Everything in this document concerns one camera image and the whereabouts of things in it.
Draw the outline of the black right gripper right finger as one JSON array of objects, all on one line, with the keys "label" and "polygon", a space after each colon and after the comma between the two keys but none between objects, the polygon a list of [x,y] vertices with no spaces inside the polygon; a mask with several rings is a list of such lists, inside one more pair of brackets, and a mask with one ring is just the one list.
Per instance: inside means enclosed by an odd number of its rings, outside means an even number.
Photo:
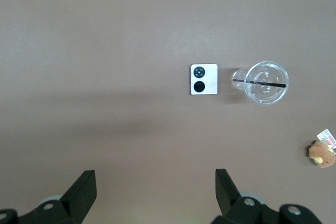
[{"label": "black right gripper right finger", "polygon": [[254,197],[242,196],[226,169],[215,171],[215,189],[222,214],[212,223],[321,224],[320,219],[304,206],[285,204],[275,211]]}]

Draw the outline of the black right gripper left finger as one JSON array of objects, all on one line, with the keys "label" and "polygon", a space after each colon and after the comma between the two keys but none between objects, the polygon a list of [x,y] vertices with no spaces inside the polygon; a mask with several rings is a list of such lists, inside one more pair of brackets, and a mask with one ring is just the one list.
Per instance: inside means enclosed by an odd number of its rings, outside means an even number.
[{"label": "black right gripper left finger", "polygon": [[94,170],[84,171],[58,199],[44,200],[19,216],[15,209],[1,210],[1,223],[82,223],[97,197]]}]

